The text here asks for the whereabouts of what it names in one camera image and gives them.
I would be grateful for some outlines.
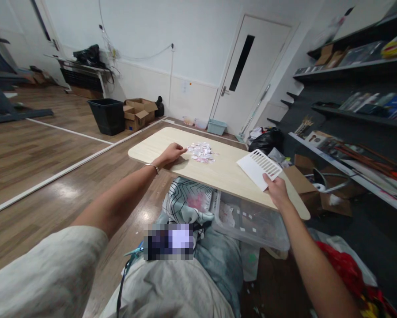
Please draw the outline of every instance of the hand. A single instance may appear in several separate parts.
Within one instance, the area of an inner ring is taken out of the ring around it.
[[[273,203],[281,211],[286,206],[292,205],[287,193],[287,186],[282,178],[277,177],[274,181],[270,180],[267,174],[263,174],[263,179],[268,184],[269,194]]]
[[[159,168],[163,168],[165,165],[175,161],[182,154],[188,151],[187,148],[183,148],[181,145],[177,143],[171,143],[165,151],[153,161],[153,164],[158,166]]]

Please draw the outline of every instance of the light wood tabletop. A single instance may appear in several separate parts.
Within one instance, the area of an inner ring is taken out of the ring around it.
[[[212,151],[219,154],[213,156],[215,159],[214,163],[200,163],[191,158],[193,156],[192,153],[187,152],[182,155],[182,159],[179,159],[172,166],[171,171],[173,173],[261,206],[277,210],[270,196],[266,192],[260,191],[236,163],[248,154],[245,150],[179,129],[166,127],[132,147],[128,154],[134,160],[151,163],[173,142],[185,148],[192,145],[192,143],[207,142],[210,144]],[[308,220],[310,213],[288,177],[284,172],[279,176],[285,180],[288,195],[300,217],[303,220]]]

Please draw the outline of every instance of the black trash bin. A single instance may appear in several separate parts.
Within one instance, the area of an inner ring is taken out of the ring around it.
[[[123,102],[102,98],[90,100],[88,104],[101,133],[114,136],[125,130]]]

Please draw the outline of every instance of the blue basket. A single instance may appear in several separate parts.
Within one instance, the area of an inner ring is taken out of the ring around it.
[[[228,125],[226,123],[224,123],[223,121],[217,121],[214,119],[209,119],[208,120],[208,127],[207,127],[207,131],[209,133],[213,133],[216,135],[223,135],[223,133],[225,132],[225,129]]]

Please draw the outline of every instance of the door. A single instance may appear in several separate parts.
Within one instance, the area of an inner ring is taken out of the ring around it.
[[[237,134],[248,121],[291,27],[245,16],[213,119]]]
[[[47,71],[56,83],[68,87],[56,59],[44,54],[64,57],[51,23],[40,0],[9,0],[34,57],[34,65]]]

